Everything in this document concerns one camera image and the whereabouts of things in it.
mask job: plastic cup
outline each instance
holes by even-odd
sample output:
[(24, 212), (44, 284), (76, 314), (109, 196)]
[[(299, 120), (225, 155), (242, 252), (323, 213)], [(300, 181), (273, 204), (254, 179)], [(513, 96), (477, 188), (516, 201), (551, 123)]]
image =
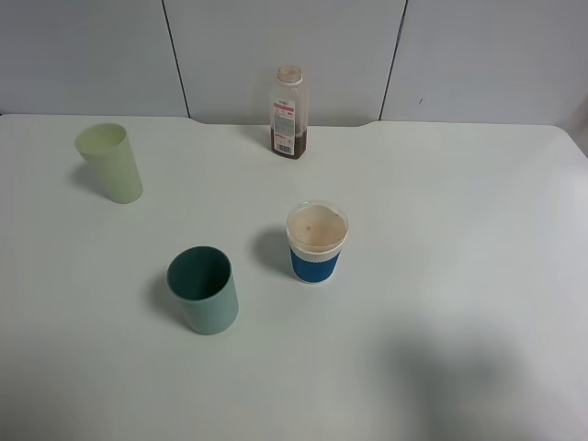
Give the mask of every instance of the plastic cup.
[(188, 324), (199, 334), (221, 333), (237, 317), (239, 302), (231, 262), (221, 250), (211, 246), (185, 250), (167, 269), (167, 285)]
[(287, 231), (296, 276), (306, 283), (329, 278), (347, 237), (344, 212), (322, 200), (302, 202), (289, 213)]
[(77, 135), (74, 145), (110, 200), (128, 204), (139, 198), (143, 185), (124, 127), (112, 123), (97, 124)]

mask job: table surface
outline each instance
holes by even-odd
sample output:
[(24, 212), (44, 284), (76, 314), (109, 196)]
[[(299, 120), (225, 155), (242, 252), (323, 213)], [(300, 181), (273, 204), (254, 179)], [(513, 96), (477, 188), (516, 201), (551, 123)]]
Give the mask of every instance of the table surface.
[[(129, 205), (74, 150), (101, 121), (129, 132)], [(588, 437), (588, 161), (565, 132), (311, 127), (298, 161), (267, 142), (189, 119), (0, 118), (0, 437)], [(350, 232), (309, 286), (285, 219), (314, 198)], [(231, 258), (240, 301), (213, 336), (164, 281), (199, 244)]]

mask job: pale green cup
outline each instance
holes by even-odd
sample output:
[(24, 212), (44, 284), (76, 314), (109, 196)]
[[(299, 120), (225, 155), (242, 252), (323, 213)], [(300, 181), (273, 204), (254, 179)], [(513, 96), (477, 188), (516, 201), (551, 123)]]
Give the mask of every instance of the pale green cup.
[(74, 144), (112, 201), (128, 204), (139, 198), (143, 185), (124, 127), (97, 124), (77, 135)]

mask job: bottle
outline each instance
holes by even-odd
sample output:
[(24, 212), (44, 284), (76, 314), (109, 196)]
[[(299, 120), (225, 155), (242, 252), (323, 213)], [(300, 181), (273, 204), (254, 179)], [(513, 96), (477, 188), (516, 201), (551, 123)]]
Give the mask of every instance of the bottle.
[(298, 66), (286, 65), (277, 70), (277, 80), (270, 94), (272, 152), (298, 159), (306, 151), (309, 96)]

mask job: dark green cup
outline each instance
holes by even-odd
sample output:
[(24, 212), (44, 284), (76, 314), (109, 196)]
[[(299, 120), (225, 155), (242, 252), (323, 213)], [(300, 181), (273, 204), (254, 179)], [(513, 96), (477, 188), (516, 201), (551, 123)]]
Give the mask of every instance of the dark green cup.
[(237, 317), (231, 262), (216, 248), (185, 250), (167, 269), (167, 285), (179, 299), (188, 324), (199, 334), (221, 333)]

